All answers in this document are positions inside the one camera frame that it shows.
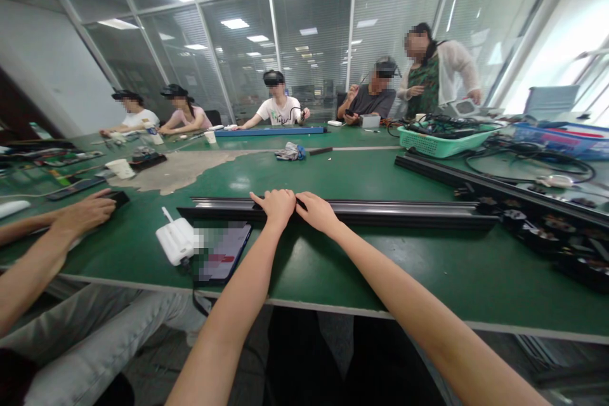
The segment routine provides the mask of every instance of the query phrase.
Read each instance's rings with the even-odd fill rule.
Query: green patterned dress
[[[409,87],[425,86],[425,90],[421,95],[414,96],[408,101],[406,119],[414,119],[419,113],[433,113],[438,107],[439,62],[438,53],[436,53],[428,60],[427,65],[410,70],[408,73]]]

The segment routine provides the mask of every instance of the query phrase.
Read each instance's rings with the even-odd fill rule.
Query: gray trousers
[[[91,284],[0,339],[0,347],[40,368],[26,405],[92,405],[161,324],[198,332],[205,319],[190,294]]]

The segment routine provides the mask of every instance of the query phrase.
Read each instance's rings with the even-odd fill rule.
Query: pink t-shirt
[[[201,107],[192,107],[192,110],[195,112],[195,117],[197,115],[199,115],[199,114],[205,115],[205,111],[203,111],[203,108],[201,108]],[[173,114],[171,115],[171,120],[180,121],[180,122],[182,122],[186,126],[192,124],[192,122],[188,122],[186,120],[186,116],[184,115],[182,110],[174,111]],[[205,115],[205,119],[203,120],[203,124],[201,125],[201,129],[211,128],[211,127],[212,127],[211,121]]]

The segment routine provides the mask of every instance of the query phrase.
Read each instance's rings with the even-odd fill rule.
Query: paper cup
[[[205,138],[209,144],[216,144],[216,133],[214,131],[205,132]]]
[[[106,166],[110,168],[120,179],[128,179],[135,176],[135,172],[127,159],[113,160],[112,162],[106,163]]]

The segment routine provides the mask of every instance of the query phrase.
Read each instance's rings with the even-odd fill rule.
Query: green workbench
[[[453,189],[393,164],[397,138],[360,128],[332,128],[332,133],[290,136],[252,136],[238,140],[218,138],[217,145],[205,140],[166,142],[158,151],[255,150],[234,161],[208,169],[197,181],[165,197],[158,191],[138,192],[122,188],[131,202],[117,211],[97,232],[74,248],[62,275],[88,282],[125,285],[154,290],[188,290],[192,280],[171,266],[155,231],[166,223],[160,210],[166,206],[174,216],[178,206],[192,206],[191,196],[247,197],[272,188],[309,190],[327,199],[452,201]],[[61,168],[65,174],[118,157],[129,156],[140,142],[121,149],[92,146],[95,135],[74,142],[106,156]],[[269,152],[287,141],[307,149],[332,146],[337,150],[307,157],[301,162],[281,162]],[[489,158],[484,164],[495,173],[514,173],[508,160]],[[447,162],[463,168],[459,161]],[[518,172],[533,173],[520,164]],[[606,168],[600,165],[601,171]],[[39,194],[58,188],[41,169],[16,171],[0,181],[0,193]],[[20,218],[72,204],[103,188],[97,186],[59,202],[29,199],[30,209],[6,218]],[[254,225],[247,249],[260,233]],[[475,329],[506,331],[536,336],[609,343],[609,298],[596,294],[552,270],[497,225],[488,233],[456,230],[409,230],[364,228],[355,231],[441,299]],[[22,255],[36,236],[0,250],[0,265],[7,267]],[[220,287],[203,293],[217,296]],[[290,226],[282,236],[273,264],[269,303],[325,311],[388,317],[361,274],[335,243],[320,237],[308,226]]]

